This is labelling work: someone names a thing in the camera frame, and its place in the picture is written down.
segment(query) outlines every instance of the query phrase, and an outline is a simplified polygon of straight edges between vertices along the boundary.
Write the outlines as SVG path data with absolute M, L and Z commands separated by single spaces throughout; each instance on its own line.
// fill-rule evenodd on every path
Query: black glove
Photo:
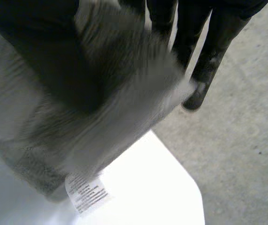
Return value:
M 47 92 L 92 113 L 103 92 L 78 42 L 78 6 L 78 0 L 0 0 L 0 34 L 36 71 Z

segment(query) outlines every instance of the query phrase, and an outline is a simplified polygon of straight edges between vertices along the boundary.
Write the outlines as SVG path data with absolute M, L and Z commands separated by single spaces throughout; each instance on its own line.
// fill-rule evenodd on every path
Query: gray towel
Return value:
M 65 176 L 90 179 L 194 90 L 175 57 L 130 10 L 81 3 L 81 45 L 105 85 L 106 102 L 90 116 L 53 98 L 0 35 L 0 157 L 51 200 Z

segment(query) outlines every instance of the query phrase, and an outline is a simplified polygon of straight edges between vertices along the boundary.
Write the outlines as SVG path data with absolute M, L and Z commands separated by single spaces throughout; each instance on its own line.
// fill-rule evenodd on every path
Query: fabric tag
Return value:
M 99 177 L 87 182 L 81 175 L 73 173 L 66 177 L 65 188 L 81 217 L 99 209 L 112 199 Z

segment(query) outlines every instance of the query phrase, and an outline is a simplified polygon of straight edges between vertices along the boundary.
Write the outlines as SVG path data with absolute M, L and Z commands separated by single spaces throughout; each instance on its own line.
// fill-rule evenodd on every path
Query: gray floor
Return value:
M 232 42 L 202 108 L 178 107 L 154 130 L 199 185 L 208 225 L 268 225 L 268 5 Z

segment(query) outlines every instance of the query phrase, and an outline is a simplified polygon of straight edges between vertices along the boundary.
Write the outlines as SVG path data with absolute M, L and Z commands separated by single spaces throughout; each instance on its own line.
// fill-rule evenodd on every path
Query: white container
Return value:
M 113 197 L 81 218 L 69 199 L 51 203 L 0 161 L 0 225 L 204 225 L 200 191 L 149 131 L 104 169 Z

